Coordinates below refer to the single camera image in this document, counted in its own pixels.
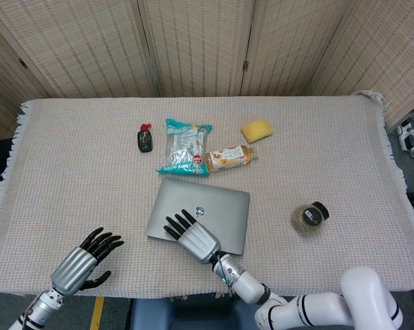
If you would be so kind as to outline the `left silver and black robot hand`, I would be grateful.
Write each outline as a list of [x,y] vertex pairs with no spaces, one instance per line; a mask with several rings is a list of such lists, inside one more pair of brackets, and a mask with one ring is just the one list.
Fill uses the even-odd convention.
[[73,296],[78,291],[94,289],[102,285],[112,274],[107,270],[98,278],[89,276],[108,255],[124,244],[120,235],[103,233],[100,227],[92,231],[75,247],[51,275],[52,288],[62,296]]

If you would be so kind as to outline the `right silver and black robot hand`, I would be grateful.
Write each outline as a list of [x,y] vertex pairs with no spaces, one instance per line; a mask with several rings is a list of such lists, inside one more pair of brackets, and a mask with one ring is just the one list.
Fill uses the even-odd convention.
[[164,230],[192,257],[201,264],[210,263],[215,266],[221,253],[219,239],[194,218],[187,210],[182,209],[174,217],[167,216]]

